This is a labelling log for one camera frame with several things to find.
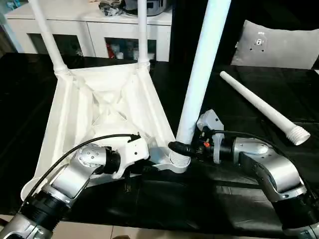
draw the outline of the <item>white tile floor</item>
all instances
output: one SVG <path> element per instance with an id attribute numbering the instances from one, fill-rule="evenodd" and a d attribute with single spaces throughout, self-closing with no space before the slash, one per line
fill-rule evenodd
<path id="1" fill-rule="evenodd" d="M 12 216 L 0 215 L 0 218 L 9 221 Z M 253 239 L 69 222 L 58 224 L 54 230 L 53 239 L 113 239 L 125 235 L 130 239 Z"/>

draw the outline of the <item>countertop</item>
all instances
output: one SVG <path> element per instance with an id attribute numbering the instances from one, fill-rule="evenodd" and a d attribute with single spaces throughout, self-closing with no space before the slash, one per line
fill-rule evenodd
<path id="1" fill-rule="evenodd" d="M 92 21 L 111 23 L 138 24 L 136 16 L 104 16 L 99 9 L 99 2 L 88 0 L 41 0 L 39 1 L 44 16 L 48 20 Z M 29 3 L 7 13 L 7 19 L 35 19 Z M 172 9 L 168 8 L 156 16 L 148 17 L 149 25 L 169 25 L 172 22 Z"/>
<path id="2" fill-rule="evenodd" d="M 132 61 L 64 57 L 70 69 Z M 0 214 L 14 214 L 23 185 L 33 177 L 56 86 L 46 55 L 7 54 L 0 59 L 2 84 Z M 293 146 L 285 135 L 220 77 L 225 70 L 312 136 Z M 190 69 L 154 62 L 151 77 L 176 134 Z M 202 112 L 214 109 L 226 130 L 273 141 L 319 192 L 319 75 L 315 71 L 217 66 Z M 281 224 L 256 181 L 237 168 L 192 161 L 188 171 L 162 171 L 132 180 L 132 192 L 117 181 L 83 191 L 65 220 L 210 234 L 282 237 Z"/>

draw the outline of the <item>white pipe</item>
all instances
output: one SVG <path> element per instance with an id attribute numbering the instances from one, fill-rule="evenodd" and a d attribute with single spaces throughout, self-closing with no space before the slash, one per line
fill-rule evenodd
<path id="1" fill-rule="evenodd" d="M 50 55 L 51 61 L 53 63 L 53 69 L 55 73 L 67 73 L 68 68 L 64 64 L 59 49 L 55 43 L 53 35 L 50 31 L 50 28 L 47 25 L 46 19 L 43 15 L 41 7 L 38 0 L 29 0 L 31 8 L 33 10 L 35 19 L 40 27 L 41 35 L 46 46 L 46 49 Z"/>
<path id="2" fill-rule="evenodd" d="M 302 144 L 310 137 L 310 133 L 308 133 L 302 127 L 295 125 L 293 122 L 284 117 L 281 113 L 267 104 L 261 98 L 256 96 L 254 93 L 240 84 L 226 72 L 222 71 L 220 73 L 220 76 L 235 90 L 237 90 L 243 97 L 245 97 L 250 103 L 252 103 L 254 107 L 259 109 L 261 113 L 263 113 L 268 119 L 271 120 L 271 122 L 273 122 L 278 128 L 280 128 L 293 144 Z"/>
<path id="3" fill-rule="evenodd" d="M 219 41 L 224 29 L 231 0 L 209 0 L 191 71 L 176 141 L 189 144 L 205 96 Z M 170 159 L 177 167 L 185 167 L 189 157 L 172 152 Z"/>
<path id="4" fill-rule="evenodd" d="M 139 67 L 149 67 L 148 57 L 148 25 L 147 25 L 147 0 L 138 0 L 139 20 Z"/>

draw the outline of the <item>cushion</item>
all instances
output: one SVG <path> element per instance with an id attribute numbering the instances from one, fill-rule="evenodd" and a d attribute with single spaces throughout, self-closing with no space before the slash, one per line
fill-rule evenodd
<path id="1" fill-rule="evenodd" d="M 246 20 L 231 64 L 311 69 L 318 55 L 319 29 L 270 29 Z"/>

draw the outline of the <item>white plastic part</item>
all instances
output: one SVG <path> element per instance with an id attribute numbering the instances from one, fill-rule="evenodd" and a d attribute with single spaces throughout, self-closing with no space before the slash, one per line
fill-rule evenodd
<path id="1" fill-rule="evenodd" d="M 139 133 L 148 144 L 150 160 L 155 167 L 180 173 L 180 169 L 169 159 L 170 149 L 167 145 L 175 138 L 148 67 L 144 67 L 147 64 L 142 67 L 138 67 L 139 64 L 126 64 L 68 70 L 45 24 L 38 1 L 30 0 L 30 3 L 37 12 L 37 21 L 42 21 L 39 23 L 42 36 L 46 36 L 44 43 L 58 81 L 35 174 L 23 187 L 21 199 L 25 199 L 39 178 L 64 153 L 88 139 L 109 134 Z M 145 0 L 139 1 L 140 7 L 144 9 L 142 12 L 146 10 Z M 147 38 L 143 39 L 147 54 Z M 96 143 L 118 149 L 127 144 L 128 139 L 116 137 Z M 88 186 L 115 180 L 109 174 L 93 175 Z"/>
<path id="2" fill-rule="evenodd" d="M 280 128 L 294 145 L 300 145 L 310 137 L 310 133 L 308 133 L 305 129 L 295 125 L 261 98 L 256 96 L 253 92 L 236 81 L 229 74 L 222 71 L 220 76 L 243 97 L 245 97 L 251 104 L 253 104 L 253 106 L 260 110 L 261 113 L 270 119 L 271 122 Z"/>
<path id="3" fill-rule="evenodd" d="M 190 144 L 205 96 L 219 41 L 224 29 L 231 0 L 209 0 L 191 71 L 176 140 Z M 170 159 L 184 170 L 190 158 L 172 152 Z"/>
<path id="4" fill-rule="evenodd" d="M 224 125 L 222 124 L 217 114 L 213 110 L 208 110 L 199 117 L 197 121 L 197 127 L 200 131 L 202 131 L 205 126 L 207 126 L 209 129 L 224 130 Z M 219 158 L 219 154 L 221 142 L 224 139 L 224 134 L 216 133 L 212 136 L 212 139 L 214 143 L 213 160 L 214 163 L 220 164 L 221 161 Z"/>
<path id="5" fill-rule="evenodd" d="M 134 164 L 134 162 L 149 157 L 148 144 L 145 139 L 139 138 L 120 147 L 117 152 L 121 156 L 119 170 L 112 175 L 114 179 L 120 179 L 125 169 Z"/>
<path id="6" fill-rule="evenodd" d="M 50 55 L 51 61 L 53 63 L 53 69 L 56 74 L 66 74 L 68 73 L 68 68 L 64 64 L 59 49 L 54 41 L 53 35 L 50 28 L 47 25 L 41 6 L 38 0 L 29 0 L 31 8 L 34 13 L 34 17 L 40 27 L 41 35 L 45 43 L 46 49 Z"/>
<path id="7" fill-rule="evenodd" d="M 147 0 L 138 0 L 139 19 L 139 67 L 150 67 L 148 57 Z"/>

